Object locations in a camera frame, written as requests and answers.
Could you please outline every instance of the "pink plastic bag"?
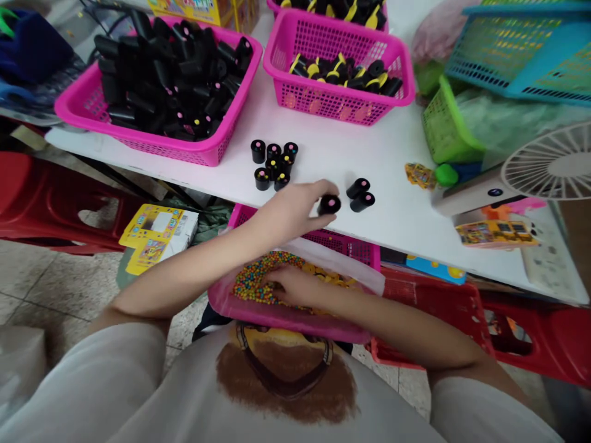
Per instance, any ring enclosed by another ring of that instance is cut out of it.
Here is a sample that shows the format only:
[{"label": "pink plastic bag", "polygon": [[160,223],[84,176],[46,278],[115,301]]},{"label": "pink plastic bag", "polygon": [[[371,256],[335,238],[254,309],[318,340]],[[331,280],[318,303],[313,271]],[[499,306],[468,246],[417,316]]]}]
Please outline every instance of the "pink plastic bag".
[{"label": "pink plastic bag", "polygon": [[[300,237],[277,250],[297,255],[325,271],[350,276],[357,280],[367,293],[381,296],[384,292],[385,277],[378,271],[318,243]],[[240,266],[226,274],[207,290],[209,303],[218,314],[262,326],[288,329],[347,343],[364,344],[371,339],[368,331],[341,318],[312,315],[288,306],[266,305],[236,298],[231,291],[236,282],[236,275],[242,268],[243,266]]]},{"label": "pink plastic bag", "polygon": [[412,62],[421,65],[426,65],[430,60],[445,62],[466,23],[467,17],[462,15],[462,10],[479,5],[480,1],[444,0],[434,7],[412,40]]}]

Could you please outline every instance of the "hand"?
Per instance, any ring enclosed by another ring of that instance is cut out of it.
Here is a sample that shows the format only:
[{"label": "hand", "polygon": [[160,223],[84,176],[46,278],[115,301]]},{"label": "hand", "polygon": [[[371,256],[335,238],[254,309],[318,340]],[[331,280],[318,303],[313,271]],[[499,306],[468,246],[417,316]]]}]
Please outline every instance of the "hand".
[{"label": "hand", "polygon": [[334,183],[318,180],[316,183],[288,185],[276,193],[247,222],[260,238],[270,241],[270,248],[281,246],[310,231],[324,228],[336,215],[309,217],[310,211],[325,194],[339,195]]},{"label": "hand", "polygon": [[273,295],[292,306],[306,306],[317,308],[322,302],[323,295],[331,286],[318,277],[307,274],[299,268],[283,265],[268,273],[263,282],[277,282],[284,290],[276,289]]}]

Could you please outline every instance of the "table surface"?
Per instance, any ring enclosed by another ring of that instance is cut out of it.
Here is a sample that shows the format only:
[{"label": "table surface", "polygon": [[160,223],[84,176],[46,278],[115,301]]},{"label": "table surface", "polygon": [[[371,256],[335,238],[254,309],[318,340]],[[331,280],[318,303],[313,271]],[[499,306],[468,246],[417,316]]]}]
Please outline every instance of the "table surface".
[{"label": "table surface", "polygon": [[[390,32],[410,46],[414,31],[439,1],[389,1]],[[253,37],[266,45],[272,26],[273,16],[263,14]],[[589,296],[566,248],[565,259],[576,288],[574,298],[533,286],[526,276],[519,250],[462,246],[451,219],[432,209],[433,194],[406,179],[407,162],[435,166],[425,141],[421,114],[422,109],[413,103],[395,108],[372,127],[362,127],[281,108],[276,102],[272,78],[261,63],[234,136],[218,167],[143,153],[93,132],[76,134],[52,129],[46,139],[72,153],[253,207],[265,204],[274,191],[271,187],[261,192],[254,185],[253,173],[258,165],[252,162],[251,141],[259,138],[281,146],[295,142],[299,153],[292,182],[327,178],[340,189],[344,207],[328,229],[570,303],[588,303]],[[355,213],[346,205],[345,190],[358,177],[370,181],[370,192],[376,203]],[[528,215],[546,225],[557,225],[548,208]]]}]

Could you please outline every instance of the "electric fan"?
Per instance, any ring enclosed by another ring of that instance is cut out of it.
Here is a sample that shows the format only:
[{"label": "electric fan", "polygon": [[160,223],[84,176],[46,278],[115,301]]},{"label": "electric fan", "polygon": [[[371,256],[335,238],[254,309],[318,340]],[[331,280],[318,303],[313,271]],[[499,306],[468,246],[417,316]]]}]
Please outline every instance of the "electric fan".
[{"label": "electric fan", "polygon": [[501,165],[446,190],[433,207],[451,217],[522,196],[591,198],[591,120],[535,138]]}]

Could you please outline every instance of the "plastic bag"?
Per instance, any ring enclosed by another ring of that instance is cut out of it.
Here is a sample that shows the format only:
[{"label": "plastic bag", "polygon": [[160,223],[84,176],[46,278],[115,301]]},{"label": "plastic bag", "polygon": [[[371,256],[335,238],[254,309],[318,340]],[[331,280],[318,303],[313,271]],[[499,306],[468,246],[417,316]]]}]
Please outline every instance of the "plastic bag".
[{"label": "plastic bag", "polygon": [[0,326],[0,427],[34,394],[45,377],[45,331]]},{"label": "plastic bag", "polygon": [[485,90],[466,90],[456,103],[466,128],[486,146],[482,170],[548,131],[591,119],[591,108],[516,101]]},{"label": "plastic bag", "polygon": [[[297,238],[276,250],[297,255],[326,271],[352,277],[360,283],[366,293],[381,296],[384,292],[385,277],[381,273],[318,243]],[[369,332],[338,317],[312,315],[288,306],[266,305],[236,298],[231,291],[236,282],[236,275],[242,268],[243,266],[240,266],[226,274],[207,290],[209,303],[218,314],[262,326],[288,329],[348,343],[367,343],[370,340]]]},{"label": "plastic bag", "polygon": [[421,65],[431,60],[445,62],[466,23],[467,16],[462,15],[463,9],[479,5],[480,1],[444,0],[434,7],[412,39],[412,62]]}]

